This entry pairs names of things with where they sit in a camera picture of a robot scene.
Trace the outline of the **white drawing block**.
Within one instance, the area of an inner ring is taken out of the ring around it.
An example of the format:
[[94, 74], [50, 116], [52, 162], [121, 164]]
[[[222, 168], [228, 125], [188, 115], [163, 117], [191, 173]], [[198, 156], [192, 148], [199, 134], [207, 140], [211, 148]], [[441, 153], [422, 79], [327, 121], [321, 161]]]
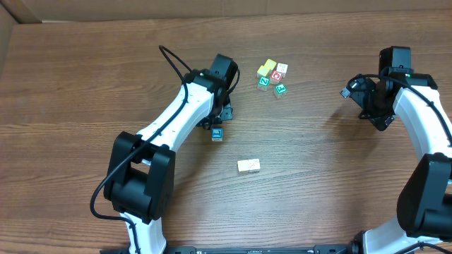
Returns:
[[260, 160], [259, 159], [249, 159], [248, 160], [248, 168], [249, 168], [249, 173], [260, 171], [261, 170]]

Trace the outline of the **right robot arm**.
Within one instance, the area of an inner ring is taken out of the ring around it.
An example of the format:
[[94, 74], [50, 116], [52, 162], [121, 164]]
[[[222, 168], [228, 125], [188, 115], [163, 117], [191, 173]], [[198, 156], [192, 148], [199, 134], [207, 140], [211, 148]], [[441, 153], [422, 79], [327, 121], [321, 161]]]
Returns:
[[345, 253], [414, 253], [425, 247], [446, 253], [451, 241], [451, 121], [438, 86], [429, 74], [416, 73], [408, 47], [379, 53], [376, 74], [358, 74], [342, 89], [361, 108], [359, 119], [384, 131], [400, 118], [418, 164], [403, 187], [396, 215], [381, 226], [358, 233]]

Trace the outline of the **blue picture block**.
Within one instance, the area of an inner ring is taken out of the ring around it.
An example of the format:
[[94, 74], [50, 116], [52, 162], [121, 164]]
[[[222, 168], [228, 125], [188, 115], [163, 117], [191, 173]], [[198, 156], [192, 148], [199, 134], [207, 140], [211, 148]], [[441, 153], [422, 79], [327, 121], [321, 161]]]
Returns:
[[212, 128], [211, 129], [211, 140], [215, 142], [223, 141], [224, 131], [222, 128]]

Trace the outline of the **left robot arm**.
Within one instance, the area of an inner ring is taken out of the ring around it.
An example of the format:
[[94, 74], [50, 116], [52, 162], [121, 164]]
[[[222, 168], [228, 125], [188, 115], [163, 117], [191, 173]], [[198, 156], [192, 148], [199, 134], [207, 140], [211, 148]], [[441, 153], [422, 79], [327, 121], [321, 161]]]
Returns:
[[230, 93], [239, 68], [218, 54], [209, 69], [191, 70], [173, 102], [136, 134], [114, 141], [103, 195], [125, 222], [130, 245], [122, 253], [164, 253], [162, 216], [174, 189], [176, 152], [196, 127], [210, 130], [232, 119]]

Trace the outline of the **tan yellow letter block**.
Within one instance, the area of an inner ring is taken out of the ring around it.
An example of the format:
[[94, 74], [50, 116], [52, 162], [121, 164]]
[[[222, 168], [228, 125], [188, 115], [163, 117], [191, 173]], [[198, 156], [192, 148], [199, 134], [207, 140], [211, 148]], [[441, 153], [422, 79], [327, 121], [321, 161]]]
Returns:
[[249, 172], [249, 160], [239, 160], [237, 162], [237, 169], [240, 174], [247, 174]]

